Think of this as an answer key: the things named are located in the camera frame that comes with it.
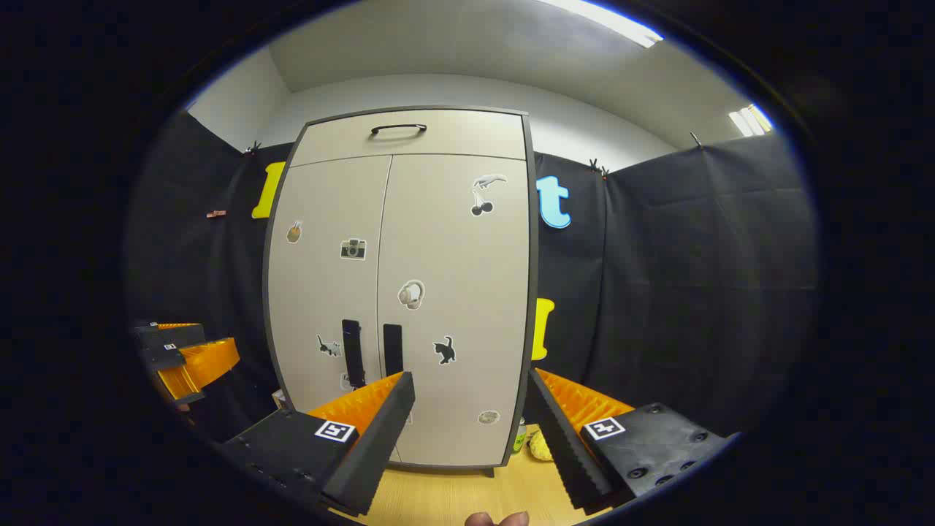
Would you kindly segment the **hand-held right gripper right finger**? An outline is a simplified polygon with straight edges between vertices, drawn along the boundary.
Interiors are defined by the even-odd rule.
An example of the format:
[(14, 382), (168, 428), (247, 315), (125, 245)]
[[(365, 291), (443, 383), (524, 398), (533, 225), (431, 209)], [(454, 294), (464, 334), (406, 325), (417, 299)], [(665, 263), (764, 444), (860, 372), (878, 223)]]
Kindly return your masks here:
[(731, 444), (665, 404), (633, 407), (537, 367), (528, 387), (565, 492), (584, 512), (642, 500)]

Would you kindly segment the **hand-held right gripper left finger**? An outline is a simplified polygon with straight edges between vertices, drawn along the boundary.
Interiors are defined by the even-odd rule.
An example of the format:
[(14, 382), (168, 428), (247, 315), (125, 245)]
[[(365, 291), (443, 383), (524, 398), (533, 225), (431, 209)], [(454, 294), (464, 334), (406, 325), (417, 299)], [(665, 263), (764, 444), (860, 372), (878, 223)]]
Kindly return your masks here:
[(294, 505), (367, 515), (415, 399), (412, 373), (395, 373), (310, 412), (280, 408), (219, 450)]

